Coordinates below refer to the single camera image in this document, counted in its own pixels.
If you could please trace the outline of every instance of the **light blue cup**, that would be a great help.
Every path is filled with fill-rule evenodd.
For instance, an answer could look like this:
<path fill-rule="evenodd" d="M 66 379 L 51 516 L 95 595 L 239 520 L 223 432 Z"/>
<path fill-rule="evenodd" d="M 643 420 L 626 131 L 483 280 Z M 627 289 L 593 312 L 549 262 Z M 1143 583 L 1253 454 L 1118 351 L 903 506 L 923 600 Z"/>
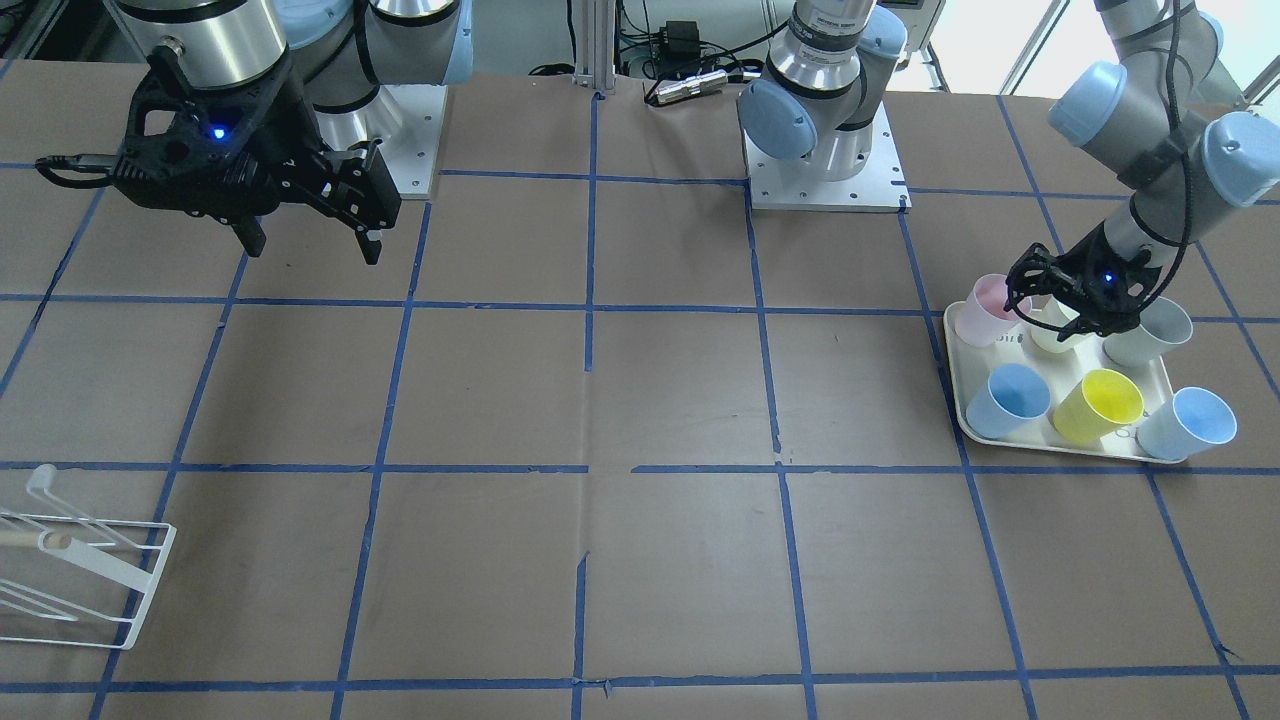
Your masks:
<path fill-rule="evenodd" d="M 1152 457 L 1185 460 L 1231 442 L 1235 413 L 1225 400 L 1199 387 L 1184 387 L 1138 425 L 1138 445 Z"/>
<path fill-rule="evenodd" d="M 1039 373 L 1009 363 L 991 372 L 964 416 L 973 432 L 997 439 L 1048 413 L 1051 402 L 1048 383 Z"/>

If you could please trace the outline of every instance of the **tray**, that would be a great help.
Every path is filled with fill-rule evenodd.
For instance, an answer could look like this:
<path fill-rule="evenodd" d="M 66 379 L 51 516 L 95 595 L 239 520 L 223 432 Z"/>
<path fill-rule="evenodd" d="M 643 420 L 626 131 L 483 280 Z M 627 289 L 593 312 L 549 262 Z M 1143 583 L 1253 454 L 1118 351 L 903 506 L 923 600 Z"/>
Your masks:
<path fill-rule="evenodd" d="M 1116 365 L 1102 351 L 1102 338 L 1091 334 L 1074 348 L 1062 354 L 1053 354 L 1042 350 L 1030 337 L 1030 327 L 1019 323 L 1009 333 L 987 347 L 974 347 L 959 338 L 955 333 L 955 315 L 964 301 L 952 302 L 942 315 L 942 327 L 947 343 L 947 364 L 951 372 L 951 388 L 955 393 L 952 400 L 956 406 L 956 419 L 964 434 L 983 445 L 998 447 L 1020 447 L 1024 450 L 1046 450 L 1050 452 L 1066 452 L 1071 455 L 1092 455 L 1094 457 L 1112 457 L 1116 460 L 1137 460 L 1140 462 L 1158 462 L 1164 465 L 1176 464 L 1176 460 L 1160 460 L 1147 455 L 1138 445 L 1137 425 L 1120 428 L 1119 430 L 1103 436 L 1089 445 L 1075 445 L 1060 436 L 1050 421 L 1053 407 L 1065 398 L 1080 378 L 1089 370 L 1110 368 L 1124 373 L 1142 391 L 1146 411 L 1143 418 L 1174 397 L 1174 388 L 1169 384 L 1169 372 L 1165 361 L 1160 357 L 1152 360 L 1146 368 L 1123 368 Z M 1032 318 L 1039 310 L 1032 310 Z M 964 418 L 964 410 L 969 401 L 978 393 L 978 389 L 987 382 L 991 370 L 1005 363 L 1020 363 L 1034 369 L 1044 382 L 1052 396 L 1052 405 L 1043 418 L 1027 423 L 1009 436 L 1000 439 L 989 439 L 973 432 Z"/>

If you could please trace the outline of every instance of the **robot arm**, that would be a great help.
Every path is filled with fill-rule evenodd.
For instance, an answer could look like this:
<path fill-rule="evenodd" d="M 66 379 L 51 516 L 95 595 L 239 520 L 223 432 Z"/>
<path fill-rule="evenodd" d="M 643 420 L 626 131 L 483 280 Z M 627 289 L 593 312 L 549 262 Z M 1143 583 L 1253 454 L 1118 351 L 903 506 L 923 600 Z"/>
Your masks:
<path fill-rule="evenodd" d="M 1134 193 L 1064 255 L 1037 243 L 1010 270 L 1009 309 L 1052 295 L 1080 313 L 1052 328 L 1060 338 L 1135 328 L 1187 247 L 1280 181 L 1280 128 L 1251 113 L 1207 122 L 1185 105 L 1221 49 L 1215 20 L 1178 0 L 1094 6 L 1120 64 L 1091 67 L 1048 120 Z"/>
<path fill-rule="evenodd" d="M 906 26 L 876 0 L 799 0 L 765 73 L 739 97 L 742 129 L 820 179 L 855 176 L 906 40 Z"/>
<path fill-rule="evenodd" d="M 378 261 L 381 229 L 401 205 L 379 150 L 394 128 L 326 143 L 316 111 L 358 109 L 381 82 L 439 82 L 445 67 L 465 78 L 470 63 L 452 63 L 465 0 L 283 1 L 283 24 L 271 0 L 108 1 L 150 72 L 114 156 L 41 158 L 42 176 L 210 215 L 253 258 L 266 242 L 257 218 L 280 202 L 306 204 L 349 227 L 365 261 Z M 160 131 L 148 127 L 157 114 L 172 115 Z"/>

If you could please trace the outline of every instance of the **gray cup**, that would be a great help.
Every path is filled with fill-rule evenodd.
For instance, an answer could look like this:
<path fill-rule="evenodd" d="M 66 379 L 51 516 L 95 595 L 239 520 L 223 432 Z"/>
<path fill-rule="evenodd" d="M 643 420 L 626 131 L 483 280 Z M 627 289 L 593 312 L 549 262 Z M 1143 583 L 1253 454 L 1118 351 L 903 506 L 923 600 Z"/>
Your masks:
<path fill-rule="evenodd" d="M 1192 318 L 1167 297 L 1157 297 L 1142 311 L 1140 324 L 1102 341 L 1102 350 L 1116 365 L 1142 368 L 1192 338 Z"/>

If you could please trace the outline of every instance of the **blue tape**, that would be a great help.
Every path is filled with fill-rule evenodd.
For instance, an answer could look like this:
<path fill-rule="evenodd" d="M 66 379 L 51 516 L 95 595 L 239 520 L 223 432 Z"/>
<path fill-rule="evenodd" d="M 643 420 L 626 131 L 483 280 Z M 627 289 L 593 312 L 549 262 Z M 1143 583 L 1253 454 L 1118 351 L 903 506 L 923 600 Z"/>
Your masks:
<path fill-rule="evenodd" d="M 590 176 L 584 176 L 581 173 L 520 173 L 507 170 L 440 170 L 440 174 L 470 178 L 590 179 Z"/>
<path fill-rule="evenodd" d="M 530 474 L 552 473 L 568 475 L 585 475 L 590 471 L 586 465 L 410 465 L 385 464 L 381 466 L 383 474 Z"/>
<path fill-rule="evenodd" d="M 1280 676 L 1280 665 L 1233 665 L 1235 676 Z M 1151 665 L 1133 667 L 1048 667 L 1032 669 L 1027 674 L 1033 680 L 1071 680 L 1106 678 L 1213 678 L 1224 676 L 1220 665 Z M 814 685 L 887 685 L 887 684 L 948 684 L 1016 680 L 1015 670 L 942 670 L 916 673 L 823 673 L 814 674 Z M 634 675 L 599 682 L 575 678 L 403 678 L 348 680 L 351 692 L 402 692 L 402 691 L 558 691 L 573 687 L 614 688 L 709 688 L 709 687 L 787 687 L 801 685 L 799 674 L 771 675 Z M 0 694 L 88 694 L 102 689 L 101 683 L 0 683 Z M 106 685 L 110 694 L 136 693 L 287 693 L 333 692 L 337 680 L 138 680 L 113 682 Z"/>
<path fill-rule="evenodd" d="M 1018 140 L 1018 131 L 1014 129 L 1014 120 L 1009 117 L 1009 108 L 1005 106 L 1005 99 L 996 96 L 996 105 L 1000 106 L 1000 114 L 1005 118 L 1005 127 L 1009 128 L 1009 137 L 1014 141 L 1014 150 L 1018 151 L 1018 159 L 1023 163 L 1023 170 L 1027 173 L 1027 182 L 1032 186 L 1032 192 L 1036 193 L 1036 202 L 1041 206 L 1041 214 L 1044 215 L 1044 224 L 1048 227 L 1048 233 L 1053 237 L 1053 247 L 1057 247 L 1059 255 L 1064 252 L 1062 241 L 1057 237 L 1057 228 L 1053 225 L 1053 218 L 1048 214 L 1048 205 L 1044 202 L 1044 195 L 1039 190 L 1039 184 L 1036 182 L 1036 174 L 1032 173 L 1032 164 L 1027 160 L 1027 152 L 1023 150 L 1023 142 Z"/>
<path fill-rule="evenodd" d="M 582 555 L 577 564 L 577 573 L 573 583 L 573 694 L 570 706 L 572 720 L 582 719 L 582 673 L 586 664 L 586 559 L 591 553 Z"/>
<path fill-rule="evenodd" d="M 27 346 L 31 345 L 31 338 L 35 337 L 36 328 L 40 327 L 41 318 L 45 316 L 45 307 L 49 307 L 49 299 L 54 295 L 54 288 L 58 287 L 59 281 L 63 279 L 63 273 L 67 272 L 67 265 L 72 261 L 72 255 L 74 255 L 76 249 L 79 247 L 81 240 L 84 237 L 84 231 L 88 229 L 88 224 L 93 220 L 93 213 L 97 211 L 97 205 L 102 201 L 102 195 L 105 192 L 106 190 L 101 188 L 93 193 L 93 200 L 90 201 L 88 209 L 84 210 L 84 217 L 81 218 L 81 224 L 76 228 L 76 234 L 72 236 L 72 241 L 67 246 L 67 251 L 63 252 L 61 260 L 58 261 L 58 268 L 54 269 L 54 277 L 50 278 L 49 287 L 45 288 L 40 305 L 36 306 L 36 311 L 32 314 L 31 322 L 27 323 L 27 332 L 23 333 L 22 341 L 18 342 L 18 348 L 14 350 L 13 357 L 9 360 L 9 366 L 5 369 L 4 375 L 0 375 L 0 397 L 4 397 L 5 391 L 9 389 L 9 383 L 13 382 L 13 375 L 18 372 L 18 363 L 20 363 L 22 356 L 26 355 Z"/>
<path fill-rule="evenodd" d="M 575 311 L 586 310 L 586 305 L 572 302 L 466 302 L 453 300 L 415 300 L 413 307 L 433 310 L 536 310 L 536 311 Z"/>
<path fill-rule="evenodd" d="M 182 423 L 182 432 L 178 433 L 178 443 L 174 446 L 173 456 L 169 460 L 168 473 L 165 473 L 164 486 L 160 488 L 160 497 L 156 500 L 156 509 L 151 516 L 152 523 L 160 523 L 164 520 L 165 509 L 169 506 L 169 497 L 173 495 L 173 484 L 178 477 L 178 465 L 182 462 L 182 454 L 187 448 L 187 441 L 191 438 L 191 429 L 196 424 L 196 415 L 200 411 L 200 401 L 205 395 L 205 388 L 209 386 L 209 377 L 212 374 L 214 359 L 218 357 L 218 348 L 223 342 L 223 333 L 227 331 L 227 322 L 230 319 L 232 309 L 236 306 L 236 293 L 239 291 L 241 281 L 244 278 L 244 269 L 248 266 L 248 255 L 241 255 L 239 265 L 236 268 L 236 274 L 232 277 L 230 288 L 227 291 L 227 297 L 223 299 L 223 311 L 218 318 L 218 327 L 214 328 L 214 337 L 209 343 L 209 352 L 205 355 L 205 365 L 200 370 L 200 379 L 196 382 L 196 391 L 191 396 L 191 404 L 187 406 L 187 415 Z M 156 529 L 147 532 L 147 544 L 155 544 Z M 143 557 L 142 562 L 147 562 L 148 557 Z M 134 606 L 138 601 L 138 593 L 131 592 L 129 600 L 125 603 L 124 615 L 128 616 L 133 612 Z M 125 626 L 122 625 L 115 635 L 115 643 L 119 644 L 124 642 Z M 102 669 L 101 688 L 93 696 L 93 706 L 90 708 L 88 720 L 99 720 L 102 716 L 102 706 L 106 703 L 108 687 L 111 684 L 115 676 L 115 667 L 120 662 L 120 651 L 113 650 L 106 657 L 106 666 Z"/>
<path fill-rule="evenodd" d="M 796 550 L 795 516 L 791 512 L 791 488 L 787 474 L 778 464 L 778 496 L 782 500 L 782 532 L 787 539 L 787 566 L 791 573 L 791 603 L 796 615 L 796 639 L 800 644 L 800 680 L 804 684 L 809 720 L 818 720 L 818 694 L 813 685 L 813 661 L 809 656 L 809 623 L 804 610 L 804 585 L 800 582 L 800 553 Z"/>
<path fill-rule="evenodd" d="M 403 300 L 324 300 L 310 297 L 242 297 L 237 305 L 285 305 L 303 307 L 403 307 Z"/>
<path fill-rule="evenodd" d="M 1280 384 L 1276 384 L 1275 375 L 1271 374 L 1271 368 L 1267 366 L 1266 360 L 1262 357 L 1262 352 L 1258 351 L 1257 343 L 1253 342 L 1253 336 L 1249 333 L 1249 328 L 1245 327 L 1240 320 L 1240 311 L 1235 309 L 1235 302 L 1231 301 L 1230 293 L 1226 292 L 1226 286 L 1222 283 L 1222 278 L 1217 274 L 1217 268 L 1213 266 L 1213 261 L 1208 259 L 1208 251 L 1204 250 L 1203 242 L 1197 242 L 1196 249 L 1199 250 L 1201 259 L 1204 260 L 1204 266 L 1208 269 L 1208 274 L 1213 278 L 1213 284 L 1217 286 L 1217 292 L 1222 296 L 1222 301 L 1226 302 L 1226 309 L 1231 313 L 1231 318 L 1236 320 L 1236 327 L 1240 328 L 1240 334 L 1244 336 L 1245 345 L 1249 346 L 1249 352 L 1253 354 L 1253 359 L 1258 364 L 1258 369 L 1262 370 L 1262 377 L 1266 378 L 1267 384 L 1271 386 L 1271 395 L 1280 400 Z"/>
<path fill-rule="evenodd" d="M 408 292 L 401 304 L 399 336 L 396 340 L 396 357 L 392 360 L 392 377 L 387 387 L 387 410 L 383 414 L 383 430 L 378 438 L 378 452 L 374 457 L 374 475 L 369 483 L 369 516 L 360 543 L 360 557 L 356 562 L 356 582 L 351 591 L 351 607 L 347 611 L 347 629 L 342 639 L 342 655 L 338 660 L 338 687 L 333 691 L 330 706 L 332 720 L 340 720 L 342 705 L 346 700 L 347 678 L 351 674 L 351 656 L 356 647 L 356 629 L 360 624 L 360 607 L 364 602 L 365 578 L 369 574 L 369 555 L 374 547 L 374 528 L 378 524 L 378 502 L 381 498 L 383 473 L 387 464 L 387 447 L 390 443 L 392 425 L 396 420 L 396 397 L 399 393 L 401 372 L 404 368 L 404 348 L 408 346 L 410 325 L 413 322 L 413 296 L 422 274 L 422 256 L 426 252 L 426 236 L 431 225 L 431 204 L 422 208 L 422 222 L 417 233 L 417 249 L 413 252 L 413 269 L 410 274 Z"/>
<path fill-rule="evenodd" d="M 1139 667 L 1053 667 L 1028 670 L 1033 680 L 1083 680 L 1102 678 L 1203 678 L 1222 675 L 1217 665 L 1156 665 Z"/>
<path fill-rule="evenodd" d="M 804 591 L 800 584 L 800 560 L 796 553 L 795 521 L 791 515 L 791 489 L 782 469 L 782 430 L 778 423 L 778 402 L 773 384 L 773 359 L 769 352 L 769 327 L 764 313 L 764 283 L 760 277 L 760 256 L 755 243 L 755 224 L 751 222 L 751 188 L 742 186 L 742 208 L 746 219 L 746 245 L 751 251 L 751 287 L 755 292 L 755 319 L 760 333 L 760 361 L 764 369 L 764 400 L 769 410 L 769 436 L 773 441 L 774 471 L 778 477 L 778 498 L 782 503 L 782 527 L 787 541 L 787 564 L 791 573 L 791 602 L 795 607 L 796 644 L 800 653 L 800 678 L 804 684 L 805 710 L 809 720 L 818 720 L 818 698 L 813 688 L 813 665 L 809 659 L 809 628 L 805 623 Z"/>
<path fill-rule="evenodd" d="M 782 455 L 782 430 L 778 427 L 778 402 L 773 391 L 773 359 L 769 352 L 769 327 L 764 313 L 764 284 L 760 278 L 760 256 L 755 245 L 755 224 L 751 222 L 751 190 L 742 188 L 746 217 L 746 245 L 751 251 L 751 288 L 755 292 L 756 325 L 760 333 L 760 360 L 764 364 L 764 400 L 769 410 L 769 433 L 773 438 L 774 457 Z"/>
<path fill-rule="evenodd" d="M 899 213 L 897 215 L 899 231 L 902 233 L 902 242 L 906 245 L 906 256 L 911 264 L 911 277 L 915 279 L 915 291 L 919 295 L 920 310 L 928 310 L 929 297 L 924 290 L 924 277 L 920 274 L 920 264 L 915 255 L 915 243 L 911 242 L 911 231 L 906 224 L 906 214 Z M 1027 716 L 1029 720 L 1038 720 L 1039 715 L 1036 711 L 1036 700 L 1032 696 L 1030 679 L 1027 675 L 1027 660 L 1023 656 L 1023 643 L 1018 637 L 1018 624 L 1014 621 L 1012 605 L 1009 602 L 1009 591 L 1005 588 L 1004 573 L 1000 569 L 1000 557 L 996 553 L 996 543 L 991 537 L 991 528 L 987 524 L 987 511 L 982 505 L 982 496 L 978 493 L 978 480 L 974 477 L 973 466 L 969 462 L 969 451 L 964 442 L 964 433 L 960 430 L 960 423 L 957 421 L 955 407 L 952 406 L 951 397 L 951 380 L 947 378 L 945 370 L 945 361 L 942 355 L 942 345 L 938 341 L 937 328 L 933 327 L 933 320 L 927 318 L 924 325 L 929 333 L 929 346 L 933 350 L 933 360 L 938 370 L 938 383 L 942 387 L 942 393 L 946 400 L 947 413 L 951 416 L 951 432 L 956 443 L 956 452 L 960 455 L 960 465 L 964 470 L 965 484 L 969 488 L 969 500 L 973 502 L 973 511 L 978 520 L 978 530 L 982 534 L 982 544 L 987 552 L 987 562 L 991 565 L 991 577 L 996 584 L 996 596 L 1000 600 L 1000 612 L 1005 619 L 1005 629 L 1009 633 L 1009 646 L 1014 656 L 1014 666 L 1018 671 L 1018 684 L 1023 691 L 1023 702 L 1027 706 Z"/>
<path fill-rule="evenodd" d="M 1235 701 L 1235 708 L 1240 714 L 1240 720 L 1249 720 L 1249 711 L 1244 707 L 1244 697 L 1240 696 L 1239 683 L 1235 682 L 1235 675 L 1231 673 L 1231 664 L 1226 659 L 1226 652 L 1224 651 L 1222 639 L 1217 634 L 1217 629 L 1213 626 L 1213 619 L 1210 618 L 1208 606 L 1204 605 L 1204 596 L 1201 593 L 1199 584 L 1196 582 L 1196 574 L 1192 571 L 1192 564 L 1187 560 L 1187 552 L 1183 550 L 1183 542 L 1178 538 L 1178 530 L 1174 528 L 1174 518 L 1169 514 L 1169 506 L 1165 503 L 1165 496 L 1160 492 L 1160 483 L 1156 482 L 1156 475 L 1149 470 L 1147 471 L 1147 486 L 1151 488 L 1151 495 L 1156 498 L 1156 507 L 1160 509 L 1160 519 L 1165 523 L 1165 530 L 1169 533 L 1169 542 L 1174 546 L 1174 555 L 1178 556 L 1178 565 L 1183 569 L 1183 577 L 1187 579 L 1187 587 L 1192 591 L 1192 598 L 1196 601 L 1196 610 L 1199 611 L 1201 621 L 1204 623 L 1204 632 L 1208 634 L 1208 639 L 1213 643 L 1213 652 L 1217 655 L 1217 662 L 1221 666 L 1221 671 L 1226 676 L 1226 685 L 1231 691 L 1231 698 Z"/>
<path fill-rule="evenodd" d="M 586 314 L 582 319 L 582 372 L 590 373 L 595 365 L 595 223 L 596 223 L 596 176 L 600 154 L 600 100 L 604 95 L 591 96 L 591 159 L 586 200 Z"/>
<path fill-rule="evenodd" d="M 745 179 L 735 178 L 646 178 L 634 176 L 596 176 L 600 182 L 632 182 L 643 184 L 719 184 L 727 187 L 746 187 Z"/>

